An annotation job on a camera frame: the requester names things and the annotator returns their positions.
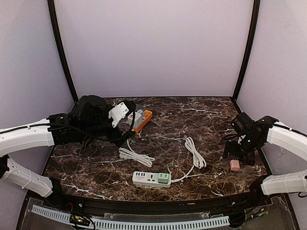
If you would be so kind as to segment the white power strip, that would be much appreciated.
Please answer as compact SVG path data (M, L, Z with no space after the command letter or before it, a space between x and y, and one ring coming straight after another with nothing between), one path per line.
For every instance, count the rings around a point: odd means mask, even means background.
M155 186L169 188L171 184L159 184L158 173L153 172L139 172L135 171L132 176L132 182L135 185Z

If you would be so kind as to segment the pink plug adapter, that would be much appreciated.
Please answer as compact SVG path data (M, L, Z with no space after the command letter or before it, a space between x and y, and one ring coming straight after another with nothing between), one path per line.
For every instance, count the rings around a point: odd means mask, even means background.
M239 171L240 170L240 162L238 160L230 161L230 170L231 171Z

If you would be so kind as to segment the right black frame post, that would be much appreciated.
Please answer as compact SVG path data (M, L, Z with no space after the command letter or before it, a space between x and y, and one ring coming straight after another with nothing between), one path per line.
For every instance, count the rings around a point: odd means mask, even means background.
M249 26L249 31L248 31L248 37L247 37L247 42L246 42L246 47L239 71L239 75L236 81L236 86L234 89L234 93L232 96L232 99L236 102L238 100L238 96L240 94L240 90L243 84L243 80L247 71L248 67L248 62L254 42L254 37L256 33L256 28L257 28L257 22L258 22L258 17L259 17L259 11L260 11L260 2L261 0L254 0L253 1L253 7L252 7L252 14L251 14L251 21L250 21L250 26Z

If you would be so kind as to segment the blue plug adapter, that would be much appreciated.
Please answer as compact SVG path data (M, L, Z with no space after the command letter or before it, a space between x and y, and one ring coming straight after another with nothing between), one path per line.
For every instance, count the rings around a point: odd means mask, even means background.
M143 115L143 110L140 109L140 110L137 111L137 113L141 115L141 118L144 117L144 115Z

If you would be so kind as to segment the left black frame post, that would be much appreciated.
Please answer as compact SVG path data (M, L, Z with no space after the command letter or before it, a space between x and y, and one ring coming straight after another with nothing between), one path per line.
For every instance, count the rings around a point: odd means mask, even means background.
M69 65L66 59L65 51L64 51L64 46L63 42L61 39L61 34L60 34L60 29L59 29L59 22L57 18L57 13L56 13L56 6L55 6L55 1L54 0L47 0L47 5L48 5L48 12L49 12L49 17L51 21L51 26L52 26L52 31L60 59L60 63L62 66L62 70L64 73L64 77L67 83L67 86L69 88L71 97L73 99L73 102L76 103L78 101L78 95L77 91L75 89L73 79L70 73Z

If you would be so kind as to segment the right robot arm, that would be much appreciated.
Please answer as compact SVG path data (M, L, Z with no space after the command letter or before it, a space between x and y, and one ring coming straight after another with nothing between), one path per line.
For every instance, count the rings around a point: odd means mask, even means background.
M235 156L247 165L255 164L255 150L266 143L278 146L302 160L307 159L307 136L278 119L264 116L255 121L246 113L239 113L231 121L234 135L226 136L224 158ZM253 182L249 191L252 197L273 194L306 193L307 172L302 170L282 175L265 175Z

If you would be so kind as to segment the white cube socket adapter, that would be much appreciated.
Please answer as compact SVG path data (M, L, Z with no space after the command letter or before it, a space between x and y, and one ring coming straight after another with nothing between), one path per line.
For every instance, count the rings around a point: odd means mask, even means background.
M142 124L142 114L134 112L128 116L128 124L131 125L133 122L133 127L138 128Z

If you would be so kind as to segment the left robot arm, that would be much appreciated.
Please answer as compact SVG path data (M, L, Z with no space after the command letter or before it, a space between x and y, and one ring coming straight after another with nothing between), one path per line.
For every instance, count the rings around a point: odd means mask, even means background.
M74 119L69 114L52 115L34 123L0 131L0 178L42 197L63 193L58 179L39 175L17 163L9 154L36 147L85 143L93 139L120 146L131 134L123 133L110 116L97 121Z

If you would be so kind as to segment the black frame post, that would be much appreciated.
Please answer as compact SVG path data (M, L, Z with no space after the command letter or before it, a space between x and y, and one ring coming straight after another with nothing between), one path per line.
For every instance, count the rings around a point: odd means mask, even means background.
M55 6L55 1L54 0L47 0L47 5L48 5L48 12L49 12L49 17L51 21L51 26L52 26L52 31L60 59L60 63L62 66L62 70L64 73L64 77L67 83L67 86L69 88L71 97L73 99L73 102L76 103L78 101L78 95L77 91L75 89L73 79L70 73L69 65L66 59L65 51L64 51L64 46L63 42L61 39L61 34L60 34L60 29L59 29L59 22L57 18L57 13L56 13L56 6Z
M232 99L236 102L238 100L238 96L240 94L240 90L243 84L243 80L247 71L248 67L248 62L254 42L254 37L256 33L256 28L257 28L257 22L258 22L258 17L259 17L259 11L260 11L260 2L261 0L254 0L253 1L253 7L252 7L252 14L251 14L251 21L250 21L250 26L249 26L249 31L248 31L248 37L247 37L247 42L246 42L246 47L239 71L239 75L236 81L236 86L234 89L234 93L232 96Z

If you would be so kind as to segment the orange power strip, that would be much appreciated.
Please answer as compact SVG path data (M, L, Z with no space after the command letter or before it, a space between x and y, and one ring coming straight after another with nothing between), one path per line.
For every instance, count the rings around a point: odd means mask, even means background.
M134 131L136 133L140 133L140 131L144 128L144 126L152 119L153 113L149 110L144 110L142 123L138 127L134 127Z

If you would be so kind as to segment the black front table rail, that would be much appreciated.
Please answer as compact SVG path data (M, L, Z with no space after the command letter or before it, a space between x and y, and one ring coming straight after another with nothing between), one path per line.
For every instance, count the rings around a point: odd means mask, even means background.
M197 211L241 213L264 205L248 192L247 185L231 182L205 182L196 178L172 184L169 188L134 185L132 180L101 177L85 182L65 180L62 193L43 198L27 192L26 200L41 201L49 207L103 215L107 212L132 214L185 214Z

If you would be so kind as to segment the green plug adapter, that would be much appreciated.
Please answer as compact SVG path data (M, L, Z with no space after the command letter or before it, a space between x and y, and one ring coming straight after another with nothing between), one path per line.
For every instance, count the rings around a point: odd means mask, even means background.
M158 173L159 184L171 184L171 174L169 173Z

